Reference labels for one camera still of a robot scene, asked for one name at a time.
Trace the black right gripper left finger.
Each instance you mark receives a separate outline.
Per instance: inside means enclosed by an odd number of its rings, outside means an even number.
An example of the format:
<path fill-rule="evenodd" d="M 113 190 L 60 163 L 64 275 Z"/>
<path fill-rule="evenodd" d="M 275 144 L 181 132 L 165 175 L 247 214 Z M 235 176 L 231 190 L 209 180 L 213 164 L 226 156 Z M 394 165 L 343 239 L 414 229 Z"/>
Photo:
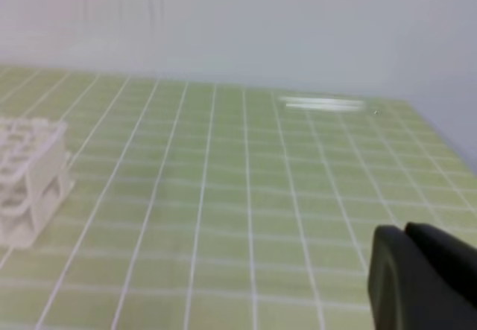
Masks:
<path fill-rule="evenodd" d="M 374 230 L 367 291 L 375 329 L 476 328 L 476 307 L 440 277 L 405 228 Z"/>

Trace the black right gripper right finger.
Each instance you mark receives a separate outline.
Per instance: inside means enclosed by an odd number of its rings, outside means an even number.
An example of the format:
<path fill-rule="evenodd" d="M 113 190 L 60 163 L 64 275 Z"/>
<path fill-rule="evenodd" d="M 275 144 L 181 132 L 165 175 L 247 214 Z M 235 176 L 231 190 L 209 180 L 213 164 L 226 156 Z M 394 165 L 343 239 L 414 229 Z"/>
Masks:
<path fill-rule="evenodd" d="M 407 223 L 406 235 L 440 277 L 476 307 L 476 248 L 427 223 Z"/>

